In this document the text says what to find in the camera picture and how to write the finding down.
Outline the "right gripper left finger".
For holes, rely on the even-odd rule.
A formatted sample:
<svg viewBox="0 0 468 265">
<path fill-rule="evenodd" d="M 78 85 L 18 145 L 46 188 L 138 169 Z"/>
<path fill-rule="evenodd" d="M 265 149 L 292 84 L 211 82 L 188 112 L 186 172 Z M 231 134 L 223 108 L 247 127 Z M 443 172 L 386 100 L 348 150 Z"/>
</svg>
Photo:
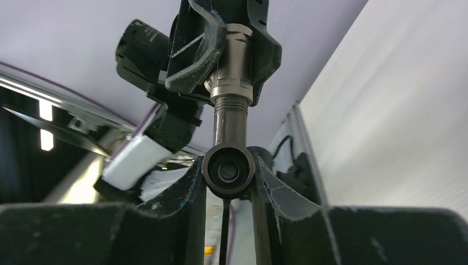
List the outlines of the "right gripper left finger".
<svg viewBox="0 0 468 265">
<path fill-rule="evenodd" d="M 1 206 L 2 264 L 203 264 L 206 186 L 198 157 L 138 206 Z"/>
</svg>

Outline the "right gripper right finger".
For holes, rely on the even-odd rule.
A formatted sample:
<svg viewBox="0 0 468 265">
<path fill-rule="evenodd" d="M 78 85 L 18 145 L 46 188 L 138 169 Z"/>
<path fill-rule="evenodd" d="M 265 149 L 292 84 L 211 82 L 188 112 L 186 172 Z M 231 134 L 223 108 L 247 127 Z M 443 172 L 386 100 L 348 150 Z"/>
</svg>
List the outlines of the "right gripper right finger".
<svg viewBox="0 0 468 265">
<path fill-rule="evenodd" d="M 257 264 L 466 264 L 467 223 L 440 208 L 317 205 L 256 157 Z"/>
</svg>

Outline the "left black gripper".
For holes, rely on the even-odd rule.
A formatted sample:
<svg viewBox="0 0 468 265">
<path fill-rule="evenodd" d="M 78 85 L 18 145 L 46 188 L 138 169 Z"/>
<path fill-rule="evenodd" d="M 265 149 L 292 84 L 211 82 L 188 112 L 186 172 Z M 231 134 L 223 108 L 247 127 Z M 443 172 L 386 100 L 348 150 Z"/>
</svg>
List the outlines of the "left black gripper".
<svg viewBox="0 0 468 265">
<path fill-rule="evenodd" d="M 165 86 L 191 94 L 218 62 L 227 35 L 226 24 L 248 25 L 252 63 L 251 82 L 256 106 L 264 83 L 281 65 L 282 47 L 267 30 L 268 0 L 181 1 L 170 34 Z"/>
</svg>

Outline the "small grey faucet fitting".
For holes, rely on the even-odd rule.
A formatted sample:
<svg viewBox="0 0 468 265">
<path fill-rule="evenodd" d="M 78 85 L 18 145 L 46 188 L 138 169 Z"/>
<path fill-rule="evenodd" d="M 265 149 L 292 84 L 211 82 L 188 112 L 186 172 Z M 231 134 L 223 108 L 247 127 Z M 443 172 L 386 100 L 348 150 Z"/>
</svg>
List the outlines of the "small grey faucet fitting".
<svg viewBox="0 0 468 265">
<path fill-rule="evenodd" d="M 251 45 L 253 31 L 242 24 L 227 24 L 225 49 L 217 65 L 204 85 L 210 93 L 210 100 L 220 97 L 238 96 L 247 105 L 253 103 L 253 86 L 251 81 Z"/>
</svg>

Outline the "dark metal faucet tee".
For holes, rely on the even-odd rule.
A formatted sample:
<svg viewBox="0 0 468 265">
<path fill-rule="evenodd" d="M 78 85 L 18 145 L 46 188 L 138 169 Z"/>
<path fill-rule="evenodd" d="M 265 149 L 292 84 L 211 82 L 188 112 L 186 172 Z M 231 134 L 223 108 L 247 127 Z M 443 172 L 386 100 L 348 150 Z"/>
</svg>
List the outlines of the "dark metal faucet tee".
<svg viewBox="0 0 468 265">
<path fill-rule="evenodd" d="M 201 172 L 209 189 L 221 199 L 244 194 L 256 170 L 246 146 L 247 117 L 246 98 L 221 96 L 215 100 L 213 147 L 203 158 Z"/>
</svg>

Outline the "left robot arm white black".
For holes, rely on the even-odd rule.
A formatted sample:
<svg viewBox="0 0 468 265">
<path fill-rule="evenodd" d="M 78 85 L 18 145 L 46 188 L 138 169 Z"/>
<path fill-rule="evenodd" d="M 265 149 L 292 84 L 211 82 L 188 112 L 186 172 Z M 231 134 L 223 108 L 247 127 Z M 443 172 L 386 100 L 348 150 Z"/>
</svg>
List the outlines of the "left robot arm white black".
<svg viewBox="0 0 468 265">
<path fill-rule="evenodd" d="M 222 197 L 242 194 L 253 173 L 248 108 L 281 65 L 268 13 L 268 1 L 181 1 L 169 35 L 139 19 L 128 25 L 115 50 L 116 72 L 154 106 L 96 181 L 105 199 L 141 202 L 141 180 L 190 143 L 205 105 L 215 117 L 204 169 L 209 187 Z"/>
</svg>

